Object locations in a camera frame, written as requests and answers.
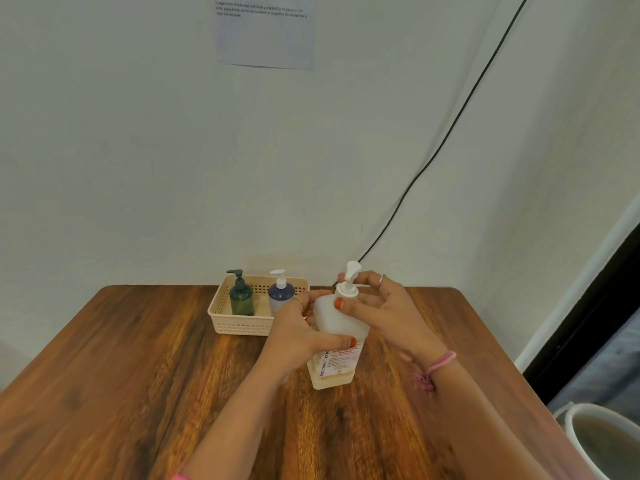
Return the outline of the person's left hand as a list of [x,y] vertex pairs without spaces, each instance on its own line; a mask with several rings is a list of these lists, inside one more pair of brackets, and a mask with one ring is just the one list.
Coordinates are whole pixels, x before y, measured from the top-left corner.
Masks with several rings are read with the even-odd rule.
[[283,378],[306,364],[315,354],[313,334],[331,334],[314,330],[308,323],[318,298],[330,296],[326,289],[310,290],[297,295],[277,312],[258,362]]

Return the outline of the person's right hand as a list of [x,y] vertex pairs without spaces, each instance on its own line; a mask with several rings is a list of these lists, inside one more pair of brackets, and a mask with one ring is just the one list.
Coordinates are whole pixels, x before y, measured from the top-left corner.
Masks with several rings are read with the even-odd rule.
[[354,283],[365,285],[356,299],[370,299],[374,306],[374,322],[364,323],[379,332],[406,361],[426,370],[447,352],[402,284],[375,271],[359,272]]

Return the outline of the large white soap bottle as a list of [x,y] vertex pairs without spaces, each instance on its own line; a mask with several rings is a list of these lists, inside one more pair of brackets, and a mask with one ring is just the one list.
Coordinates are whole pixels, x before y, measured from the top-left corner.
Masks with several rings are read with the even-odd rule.
[[347,335],[356,339],[356,345],[348,349],[321,351],[308,361],[307,367],[315,390],[338,387],[352,382],[356,366],[370,327],[338,311],[334,307],[337,298],[356,299],[356,285],[339,283],[335,293],[316,300],[314,305],[314,329],[324,333]]

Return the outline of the white pump head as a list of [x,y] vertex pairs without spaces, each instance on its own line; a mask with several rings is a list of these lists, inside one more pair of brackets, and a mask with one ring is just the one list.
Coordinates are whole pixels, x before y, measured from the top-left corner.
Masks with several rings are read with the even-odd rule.
[[335,286],[335,295],[338,298],[354,299],[357,297],[359,290],[354,283],[355,278],[361,270],[361,265],[357,261],[348,261],[344,279]]

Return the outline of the person's right forearm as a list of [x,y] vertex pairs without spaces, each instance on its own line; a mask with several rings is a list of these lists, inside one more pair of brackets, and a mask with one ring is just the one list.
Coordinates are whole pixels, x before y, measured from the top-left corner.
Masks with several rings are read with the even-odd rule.
[[415,367],[431,380],[436,412],[467,480],[551,480],[453,353],[426,370]]

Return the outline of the person's left forearm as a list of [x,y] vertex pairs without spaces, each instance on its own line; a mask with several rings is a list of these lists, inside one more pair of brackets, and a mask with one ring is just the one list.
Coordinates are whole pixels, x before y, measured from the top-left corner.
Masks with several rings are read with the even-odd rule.
[[280,378],[257,361],[180,474],[191,480],[248,480],[269,409],[289,375]]

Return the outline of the blue pump bottle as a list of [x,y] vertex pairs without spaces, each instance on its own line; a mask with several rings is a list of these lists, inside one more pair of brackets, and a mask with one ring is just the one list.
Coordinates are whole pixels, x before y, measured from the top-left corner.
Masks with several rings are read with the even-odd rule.
[[269,308],[271,316],[275,317],[279,309],[292,300],[296,290],[293,284],[287,281],[284,269],[276,269],[269,273],[276,276],[276,282],[268,288]]

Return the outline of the beige plastic basket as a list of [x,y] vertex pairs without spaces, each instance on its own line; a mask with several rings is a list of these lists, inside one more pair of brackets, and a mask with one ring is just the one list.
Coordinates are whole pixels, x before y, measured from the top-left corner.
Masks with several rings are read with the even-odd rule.
[[[239,276],[252,290],[252,315],[237,314],[238,302],[230,297]],[[230,269],[207,309],[215,332],[220,335],[268,336],[274,320],[268,291],[276,281],[275,275],[252,275],[241,269]]]

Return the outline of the green pump bottle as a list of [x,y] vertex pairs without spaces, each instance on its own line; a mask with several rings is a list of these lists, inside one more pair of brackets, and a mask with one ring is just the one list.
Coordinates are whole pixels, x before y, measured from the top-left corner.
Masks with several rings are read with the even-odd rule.
[[232,313],[234,315],[254,316],[253,290],[245,281],[243,270],[229,269],[227,274],[233,274],[236,277],[233,286],[228,291]]

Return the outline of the white bucket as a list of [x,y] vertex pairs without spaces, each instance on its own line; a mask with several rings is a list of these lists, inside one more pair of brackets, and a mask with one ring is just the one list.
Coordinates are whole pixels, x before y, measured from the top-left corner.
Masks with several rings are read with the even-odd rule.
[[640,480],[639,425],[590,403],[566,403],[553,416],[598,480]]

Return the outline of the white paper notice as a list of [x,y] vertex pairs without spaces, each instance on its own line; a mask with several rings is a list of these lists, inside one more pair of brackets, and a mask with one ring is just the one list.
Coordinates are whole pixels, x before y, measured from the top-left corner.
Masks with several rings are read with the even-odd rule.
[[220,63],[311,70],[317,0],[211,0]]

